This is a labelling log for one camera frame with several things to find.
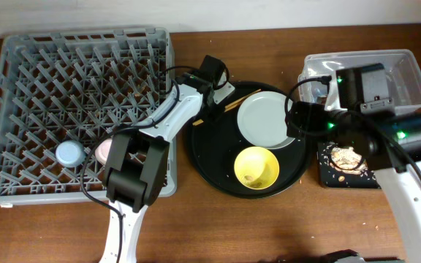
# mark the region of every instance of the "chopsticks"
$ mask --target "chopsticks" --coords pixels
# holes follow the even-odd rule
[[[251,95],[256,94],[256,93],[258,93],[258,92],[260,92],[260,91],[261,91],[261,89],[258,89],[258,90],[254,91],[254,92],[251,92],[250,94],[248,94],[248,95],[246,95],[246,96],[243,96],[243,97],[241,97],[241,98],[239,98],[239,99],[235,100],[234,102],[232,102],[232,103],[230,103],[230,104],[228,104],[228,105],[225,105],[225,111],[224,111],[224,113],[226,113],[226,112],[227,112],[227,111],[229,111],[229,110],[233,110],[233,109],[235,109],[236,107],[240,106],[240,105],[243,103],[243,101],[244,101],[245,99],[247,99],[247,98],[248,98],[248,97],[250,97]],[[203,120],[197,120],[197,121],[195,121],[195,122],[193,123],[193,126],[198,126],[198,125],[200,125],[201,123],[204,123],[204,121],[203,121]]]

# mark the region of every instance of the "pink object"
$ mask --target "pink object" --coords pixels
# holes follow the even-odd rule
[[[111,148],[111,142],[111,139],[106,139],[95,150],[95,158],[103,165],[107,163],[108,153],[110,152]]]

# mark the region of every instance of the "black tray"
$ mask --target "black tray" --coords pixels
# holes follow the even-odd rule
[[[224,104],[235,101],[251,92],[279,92],[277,88],[264,83],[236,82],[236,91]],[[241,135],[237,125],[238,108],[223,114],[217,123],[202,123],[186,129],[185,143],[188,156],[201,176],[212,186],[224,193],[241,198],[263,198],[278,194],[297,182],[308,168],[313,153],[309,142],[295,140],[282,149],[270,150],[278,159],[280,173],[277,181],[263,190],[243,186],[233,171],[236,156],[245,148],[253,146]]]

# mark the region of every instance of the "yellow bowl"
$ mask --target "yellow bowl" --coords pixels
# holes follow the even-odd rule
[[[240,183],[254,190],[272,186],[279,172],[276,156],[261,147],[242,150],[235,160],[233,169]]]

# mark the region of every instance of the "gray dish rack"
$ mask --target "gray dish rack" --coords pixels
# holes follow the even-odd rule
[[[83,202],[80,168],[55,157],[65,140],[84,151],[105,132],[149,116],[165,99],[170,79],[159,71],[174,64],[163,28],[27,34],[7,37],[0,57],[0,205]],[[176,143],[160,192],[176,190]],[[131,158],[143,161],[141,156]],[[84,182],[106,199],[103,166],[92,159]]]

